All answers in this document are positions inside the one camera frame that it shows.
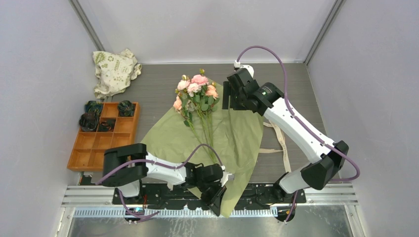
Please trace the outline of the pink flower bouquet orange paper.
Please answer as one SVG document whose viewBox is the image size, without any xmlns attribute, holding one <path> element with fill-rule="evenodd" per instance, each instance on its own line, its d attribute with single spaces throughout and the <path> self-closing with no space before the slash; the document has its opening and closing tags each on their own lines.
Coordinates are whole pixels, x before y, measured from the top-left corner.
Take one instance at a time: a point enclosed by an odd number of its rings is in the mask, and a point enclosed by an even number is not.
<svg viewBox="0 0 419 237">
<path fill-rule="evenodd" d="M 174 110 L 183 118 L 183 123 L 190 128 L 199 143 L 214 146 L 212 114 L 220 100 L 216 83 L 211 82 L 200 69 L 197 75 L 182 75 L 176 89 Z"/>
</svg>

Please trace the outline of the green wrapping paper sheet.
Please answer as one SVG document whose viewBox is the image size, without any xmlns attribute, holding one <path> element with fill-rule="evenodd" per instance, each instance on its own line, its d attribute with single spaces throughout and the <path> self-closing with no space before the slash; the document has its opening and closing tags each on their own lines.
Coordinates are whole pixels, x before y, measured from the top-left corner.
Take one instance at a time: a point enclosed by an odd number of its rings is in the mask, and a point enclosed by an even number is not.
<svg viewBox="0 0 419 237">
<path fill-rule="evenodd" d="M 228 181 L 221 202 L 221 215 L 229 217 L 247 186 L 259 154 L 263 135 L 262 118 L 250 111 L 222 109 L 222 85 L 216 83 L 219 94 L 217 109 L 212 114 L 214 146 L 199 143 L 191 129 L 174 107 L 158 120 L 142 139 L 147 151 L 171 162 L 211 165 L 219 161 L 226 171 L 235 175 Z"/>
</svg>

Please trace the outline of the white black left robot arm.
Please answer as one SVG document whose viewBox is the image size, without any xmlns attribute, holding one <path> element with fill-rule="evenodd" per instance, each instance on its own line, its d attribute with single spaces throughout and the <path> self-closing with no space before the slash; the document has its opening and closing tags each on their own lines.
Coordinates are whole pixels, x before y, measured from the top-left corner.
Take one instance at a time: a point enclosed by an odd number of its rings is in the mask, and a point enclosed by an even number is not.
<svg viewBox="0 0 419 237">
<path fill-rule="evenodd" d="M 116 188 L 121 198 L 133 204 L 143 200 L 144 177 L 165 181 L 170 190 L 197 188 L 203 203 L 220 216 L 226 184 L 234 179 L 234 174 L 227 172 L 221 161 L 204 166 L 191 163 L 190 159 L 191 156 L 181 163 L 163 160 L 147 152 L 142 143 L 111 148 L 104 152 L 103 176 L 96 185 Z"/>
</svg>

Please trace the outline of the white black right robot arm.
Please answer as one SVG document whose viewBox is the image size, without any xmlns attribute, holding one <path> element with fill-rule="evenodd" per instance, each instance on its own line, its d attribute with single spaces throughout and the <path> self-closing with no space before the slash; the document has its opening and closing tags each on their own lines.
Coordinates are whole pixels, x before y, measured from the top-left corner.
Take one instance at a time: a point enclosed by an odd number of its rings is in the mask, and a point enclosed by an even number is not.
<svg viewBox="0 0 419 237">
<path fill-rule="evenodd" d="M 286 103 L 284 93 L 270 82 L 259 85 L 253 79 L 251 66 L 235 68 L 223 87 L 223 109 L 252 111 L 265 117 L 285 132 L 308 159 L 307 165 L 286 172 L 274 183 L 277 201 L 288 202 L 294 192 L 304 188 L 321 190 L 342 168 L 349 146 L 344 141 L 334 142 L 311 124 L 303 126 L 305 118 Z"/>
</svg>

